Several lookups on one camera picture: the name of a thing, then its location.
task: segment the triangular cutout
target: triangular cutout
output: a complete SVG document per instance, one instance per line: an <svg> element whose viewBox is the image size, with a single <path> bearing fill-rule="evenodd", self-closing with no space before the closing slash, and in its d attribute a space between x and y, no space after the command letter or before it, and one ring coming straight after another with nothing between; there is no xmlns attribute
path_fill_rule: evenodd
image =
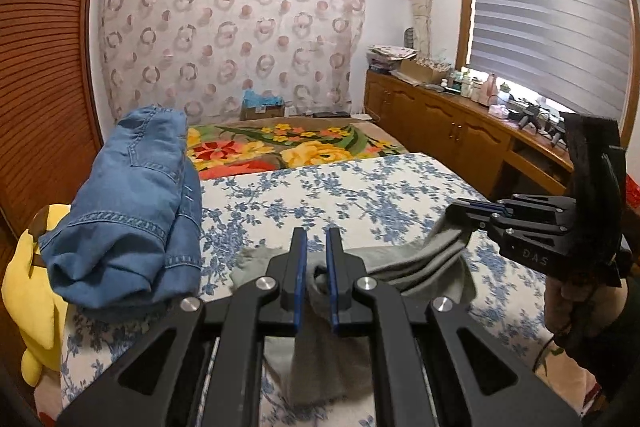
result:
<svg viewBox="0 0 640 427"><path fill-rule="evenodd" d="M460 328L458 337L482 394L491 396L516 383L516 374L471 331Z"/></svg>
<svg viewBox="0 0 640 427"><path fill-rule="evenodd" d="M151 396L174 339L175 328L163 331L162 335L122 372L118 383L132 391Z"/></svg>

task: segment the white tablecloth with blue flowers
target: white tablecloth with blue flowers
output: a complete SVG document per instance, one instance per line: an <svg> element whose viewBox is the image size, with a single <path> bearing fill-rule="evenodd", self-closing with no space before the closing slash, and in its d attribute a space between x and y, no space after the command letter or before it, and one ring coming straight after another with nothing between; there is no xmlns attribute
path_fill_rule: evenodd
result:
<svg viewBox="0 0 640 427"><path fill-rule="evenodd" d="M438 161L422 154L386 156L209 180L202 184L201 297L229 295L229 272L242 248L289 246L294 227L308 230L310 250L324 250L328 226L345 248L398 245L424 237L456 198L481 198ZM500 257L486 234L466 254L478 286L470 313L528 365L548 333L542 275ZM63 405L68 405L136 338L148 321L107 325L71 311L62 350ZM292 409L264 373L262 427L372 427L372 397Z"/></svg>

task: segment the wall fabric with circle pattern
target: wall fabric with circle pattern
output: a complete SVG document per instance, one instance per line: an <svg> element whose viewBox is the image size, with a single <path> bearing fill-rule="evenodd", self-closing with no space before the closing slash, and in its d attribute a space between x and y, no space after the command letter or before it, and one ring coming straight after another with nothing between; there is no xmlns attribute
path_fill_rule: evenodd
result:
<svg viewBox="0 0 640 427"><path fill-rule="evenodd" d="M364 0L100 0L102 72L115 120L136 107L189 123L237 120L242 92L299 114L349 110Z"/></svg>

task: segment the cardboard box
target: cardboard box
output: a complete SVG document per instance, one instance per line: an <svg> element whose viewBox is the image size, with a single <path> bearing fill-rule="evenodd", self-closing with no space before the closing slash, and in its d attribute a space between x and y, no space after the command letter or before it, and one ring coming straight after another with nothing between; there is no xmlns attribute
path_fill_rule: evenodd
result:
<svg viewBox="0 0 640 427"><path fill-rule="evenodd" d="M242 104L240 120L262 120L284 116L284 105L263 105L262 107L246 107Z"/></svg>
<svg viewBox="0 0 640 427"><path fill-rule="evenodd" d="M410 76L423 84L439 84L449 71L434 71L428 66L421 66L415 60L403 60L400 73Z"/></svg>

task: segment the black sleeve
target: black sleeve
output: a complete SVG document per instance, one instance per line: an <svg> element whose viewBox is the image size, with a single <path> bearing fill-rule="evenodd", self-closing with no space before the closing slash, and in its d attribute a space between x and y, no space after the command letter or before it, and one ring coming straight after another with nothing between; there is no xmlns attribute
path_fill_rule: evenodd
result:
<svg viewBox="0 0 640 427"><path fill-rule="evenodd" d="M569 357L596 377L605 396L613 399L640 357L640 287L627 279L625 308L613 324L592 339L567 350Z"/></svg>

